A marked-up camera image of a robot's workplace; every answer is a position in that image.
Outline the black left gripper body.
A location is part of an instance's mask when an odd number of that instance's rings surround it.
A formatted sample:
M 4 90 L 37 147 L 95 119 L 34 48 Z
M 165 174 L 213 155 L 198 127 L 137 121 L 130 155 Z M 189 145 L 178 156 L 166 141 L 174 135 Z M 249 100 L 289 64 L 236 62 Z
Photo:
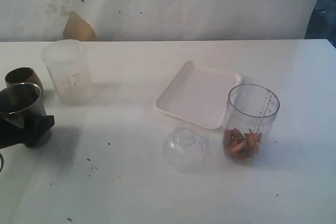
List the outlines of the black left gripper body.
M 1 149 L 24 144 L 26 130 L 7 121 L 1 116 Z

